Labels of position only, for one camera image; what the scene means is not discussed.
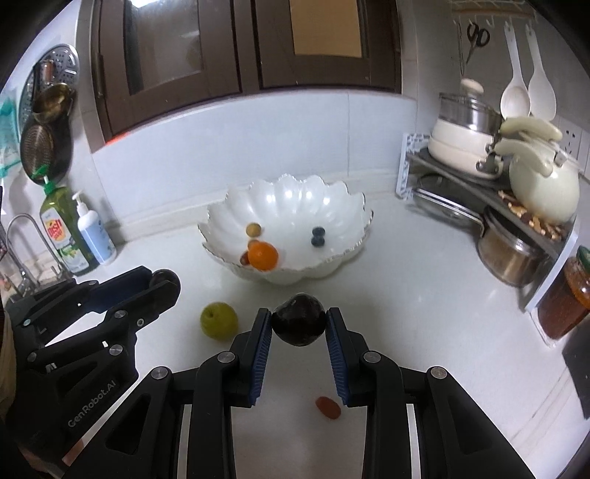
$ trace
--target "window pane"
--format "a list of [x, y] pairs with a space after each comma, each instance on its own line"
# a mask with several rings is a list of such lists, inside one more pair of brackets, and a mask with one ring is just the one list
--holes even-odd
[[129, 93], [202, 70], [198, 0], [126, 0]]
[[362, 57], [356, 0], [290, 0], [295, 55]]

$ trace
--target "green fruit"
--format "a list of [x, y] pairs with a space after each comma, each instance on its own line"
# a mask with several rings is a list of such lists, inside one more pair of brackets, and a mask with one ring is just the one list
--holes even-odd
[[210, 338], [225, 340], [238, 333], [238, 315], [227, 303], [211, 303], [201, 313], [201, 329]]

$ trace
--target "white countertop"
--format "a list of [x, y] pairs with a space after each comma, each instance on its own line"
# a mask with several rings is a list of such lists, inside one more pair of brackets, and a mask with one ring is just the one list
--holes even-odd
[[[229, 348], [231, 342], [201, 332], [199, 315], [212, 301], [232, 305], [247, 331], [259, 307], [272, 310], [295, 293], [312, 294], [325, 308], [340, 308], [348, 329], [400, 366], [448, 369], [535, 477], [554, 479], [590, 428], [561, 349], [544, 344], [518, 309], [518, 291], [488, 272], [468, 232], [393, 195], [369, 196], [367, 204], [375, 219], [365, 250], [321, 280], [287, 287], [241, 280], [211, 259], [197, 228], [188, 227], [133, 241], [113, 264], [78, 282], [105, 281], [139, 265], [168, 268], [181, 279], [176, 306], [137, 334], [140, 379], [155, 366], [194, 368]], [[101, 318], [89, 314], [60, 337]], [[365, 411], [344, 408], [330, 421], [315, 407], [321, 395], [339, 402], [323, 338], [296, 348], [275, 336], [256, 406], [234, 409], [239, 479], [360, 478]]]

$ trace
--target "white spatula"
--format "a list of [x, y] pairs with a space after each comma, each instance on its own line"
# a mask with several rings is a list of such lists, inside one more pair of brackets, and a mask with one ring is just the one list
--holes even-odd
[[550, 122], [557, 112], [555, 91], [545, 74], [541, 53], [535, 31], [526, 25], [526, 39], [529, 41], [530, 56], [533, 57], [535, 71], [529, 83], [530, 112], [533, 116]]
[[514, 27], [508, 22], [504, 23], [504, 33], [506, 34], [508, 52], [510, 53], [510, 61], [512, 62], [512, 80], [504, 90], [502, 98], [500, 99], [500, 112], [504, 118], [528, 116], [530, 113], [529, 92], [527, 91], [525, 81], [522, 78]]

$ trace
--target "brown window frame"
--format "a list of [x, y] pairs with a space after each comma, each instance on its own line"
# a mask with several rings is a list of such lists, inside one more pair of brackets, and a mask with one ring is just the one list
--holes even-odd
[[112, 135], [169, 111], [240, 92], [231, 0], [198, 4], [202, 71], [133, 95], [129, 93], [124, 50], [125, 1], [101, 3], [99, 61]]
[[401, 93], [395, 0], [358, 0], [362, 58], [295, 55], [289, 0], [253, 1], [263, 88], [364, 86]]

